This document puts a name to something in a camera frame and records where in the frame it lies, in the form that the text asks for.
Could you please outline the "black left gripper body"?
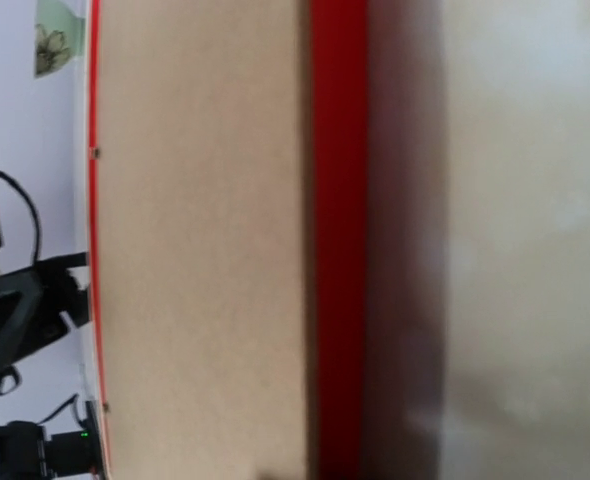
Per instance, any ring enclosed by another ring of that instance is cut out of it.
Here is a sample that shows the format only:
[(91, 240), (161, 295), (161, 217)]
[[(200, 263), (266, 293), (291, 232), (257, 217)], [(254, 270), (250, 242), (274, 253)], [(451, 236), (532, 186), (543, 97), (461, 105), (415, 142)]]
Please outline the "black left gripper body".
[(89, 288), (81, 288), (70, 272), (71, 269), (87, 265), (87, 253), (80, 252), (40, 260), (28, 268), (28, 271), (37, 275), (43, 295), (20, 343), (20, 360), (70, 332), (64, 315), (68, 316), (75, 328), (90, 321)]

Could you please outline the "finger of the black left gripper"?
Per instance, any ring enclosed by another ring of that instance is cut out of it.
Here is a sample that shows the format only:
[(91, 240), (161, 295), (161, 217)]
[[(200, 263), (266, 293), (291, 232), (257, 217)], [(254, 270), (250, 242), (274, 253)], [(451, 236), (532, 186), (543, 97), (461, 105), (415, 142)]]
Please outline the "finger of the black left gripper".
[(43, 294), (33, 271), (0, 276), (0, 299), (17, 299), (12, 311), (0, 312), (0, 372), (17, 361), (17, 352)]

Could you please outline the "red wooden picture frame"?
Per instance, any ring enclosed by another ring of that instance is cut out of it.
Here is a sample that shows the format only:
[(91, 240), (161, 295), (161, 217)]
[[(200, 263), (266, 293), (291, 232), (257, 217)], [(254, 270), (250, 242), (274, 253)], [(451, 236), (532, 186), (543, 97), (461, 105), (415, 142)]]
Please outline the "red wooden picture frame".
[[(109, 404), (99, 285), (97, 163), (101, 12), (91, 13), (89, 215), (100, 392), (110, 475)], [(364, 363), (367, 166), (367, 5), (301, 5), (299, 72), (307, 475), (359, 475)]]

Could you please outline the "brown frame backing board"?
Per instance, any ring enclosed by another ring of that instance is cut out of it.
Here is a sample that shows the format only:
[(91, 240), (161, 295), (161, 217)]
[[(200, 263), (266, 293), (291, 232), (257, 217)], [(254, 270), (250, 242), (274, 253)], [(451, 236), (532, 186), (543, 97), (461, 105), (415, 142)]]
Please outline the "brown frame backing board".
[(99, 285), (117, 479), (307, 475), (297, 1), (106, 1)]

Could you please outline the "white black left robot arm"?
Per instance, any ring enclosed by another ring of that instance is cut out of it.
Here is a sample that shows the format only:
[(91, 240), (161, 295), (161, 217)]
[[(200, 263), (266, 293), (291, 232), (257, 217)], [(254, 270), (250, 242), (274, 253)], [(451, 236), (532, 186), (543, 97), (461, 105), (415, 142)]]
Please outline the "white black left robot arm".
[[(0, 396), (6, 378), (21, 383), (18, 362), (89, 323), (89, 291), (71, 273), (86, 264), (81, 252), (0, 276)], [(85, 408), (75, 431), (48, 435), (42, 421), (0, 426), (0, 479), (104, 478), (99, 422), (90, 402)]]

